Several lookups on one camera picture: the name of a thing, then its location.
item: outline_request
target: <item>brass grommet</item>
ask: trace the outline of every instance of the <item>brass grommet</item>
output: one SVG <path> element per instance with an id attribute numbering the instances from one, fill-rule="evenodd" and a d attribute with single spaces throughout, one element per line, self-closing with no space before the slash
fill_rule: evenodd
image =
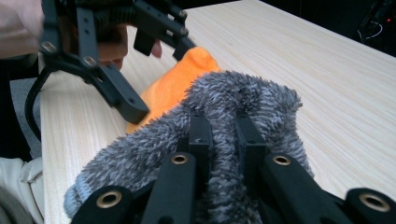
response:
<path id="1" fill-rule="evenodd" d="M 364 205 L 375 211 L 388 212 L 390 210 L 390 206 L 387 202 L 372 193 L 362 193 L 359 195 L 359 199 Z"/>
<path id="2" fill-rule="evenodd" d="M 117 190 L 111 190 L 102 194 L 97 200 L 96 205 L 100 208 L 109 208 L 121 201 L 122 194 Z"/>
<path id="3" fill-rule="evenodd" d="M 175 155 L 175 156 L 172 157 L 172 159 L 171 159 L 172 163 L 177 164 L 177 165 L 184 164 L 184 163 L 186 163 L 188 160 L 189 160 L 188 157 L 186 157 L 185 155 L 181 155 L 181 154 Z"/>
<path id="4" fill-rule="evenodd" d="M 291 164 L 291 160 L 284 156 L 274 156 L 273 161 L 279 165 L 290 165 Z"/>

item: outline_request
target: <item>black cable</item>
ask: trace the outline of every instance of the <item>black cable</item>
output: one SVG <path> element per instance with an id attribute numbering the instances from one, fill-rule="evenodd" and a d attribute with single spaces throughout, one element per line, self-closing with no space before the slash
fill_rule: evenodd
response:
<path id="1" fill-rule="evenodd" d="M 35 122 L 35 116 L 33 114 L 33 106 L 35 104 L 35 98 L 37 97 L 38 93 L 41 91 L 41 88 L 43 87 L 44 83 L 46 83 L 50 74 L 51 71 L 47 67 L 44 67 L 44 69 L 40 73 L 40 76 L 37 77 L 32 88 L 29 90 L 24 107 L 26 121 L 29 124 L 29 127 L 32 129 L 32 132 L 35 134 L 35 137 L 40 142 L 41 142 L 41 132 L 40 129 L 38 128 L 37 123 Z"/>

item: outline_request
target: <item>screw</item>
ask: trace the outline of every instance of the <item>screw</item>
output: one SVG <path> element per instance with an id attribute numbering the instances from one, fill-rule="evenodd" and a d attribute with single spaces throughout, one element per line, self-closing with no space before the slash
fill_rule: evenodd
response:
<path id="1" fill-rule="evenodd" d="M 189 33 L 189 30 L 186 27 L 181 28 L 180 33 L 182 35 L 187 35 Z"/>
<path id="2" fill-rule="evenodd" d="M 187 12 L 186 12 L 185 10 L 181 10 L 181 11 L 178 13 L 178 15 L 179 15 L 180 17 L 186 17 L 186 16 L 187 16 Z"/>
<path id="3" fill-rule="evenodd" d="M 84 62 L 89 65 L 90 67 L 94 67 L 96 66 L 96 60 L 94 60 L 92 57 L 90 56 L 86 56 L 84 57 Z"/>
<path id="4" fill-rule="evenodd" d="M 43 49 L 45 49 L 47 52 L 49 53 L 55 53 L 56 51 L 58 51 L 55 46 L 53 46 L 52 43 L 50 43 L 49 41 L 44 41 L 41 43 L 41 47 L 43 47 Z"/>

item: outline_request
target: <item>black metal bracket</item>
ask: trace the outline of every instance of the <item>black metal bracket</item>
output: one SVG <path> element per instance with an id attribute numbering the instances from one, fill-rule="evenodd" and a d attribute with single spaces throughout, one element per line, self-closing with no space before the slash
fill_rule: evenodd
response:
<path id="1" fill-rule="evenodd" d="M 235 121 L 241 172 L 262 223 L 394 223 L 396 202 L 372 189 L 352 189 L 342 200 L 321 189 L 297 160 L 271 153 L 247 115 Z M 210 177 L 212 137 L 205 117 L 191 113 L 190 135 L 163 160 L 157 180 L 137 192 L 121 189 L 128 202 L 97 202 L 120 187 L 104 187 L 80 207 L 72 223 L 195 223 L 195 201 Z"/>
<path id="2" fill-rule="evenodd" d="M 174 57 L 179 61 L 195 46 L 188 39 L 184 24 L 187 14 L 170 1 L 166 1 L 167 7 L 161 5 L 159 9 L 142 0 L 113 1 L 114 5 L 106 7 L 79 2 L 83 1 L 64 1 L 63 4 L 59 0 L 42 1 L 45 20 L 40 51 L 46 66 L 52 72 L 62 70 L 82 77 L 126 120 L 138 123 L 149 109 L 114 64 L 99 64 L 96 40 L 106 38 L 116 24 L 133 24 L 137 28 L 135 49 L 149 55 L 155 40 L 159 39 L 175 48 Z M 65 12 L 78 28 L 78 55 L 63 50 L 58 16 Z"/>

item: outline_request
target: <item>wooden table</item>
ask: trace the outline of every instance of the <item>wooden table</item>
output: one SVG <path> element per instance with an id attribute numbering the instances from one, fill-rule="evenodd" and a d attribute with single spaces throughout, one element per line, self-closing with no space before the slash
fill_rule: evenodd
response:
<path id="1" fill-rule="evenodd" d="M 187 27 L 223 69 L 297 90 L 297 114 L 315 179 L 344 198 L 368 187 L 396 199 L 396 59 L 256 0 L 188 10 Z M 174 64 L 131 49 L 122 73 L 141 92 Z M 64 193 L 82 167 L 124 135 L 126 122 L 93 86 L 57 73 L 41 95 L 45 219 L 66 223 Z"/>

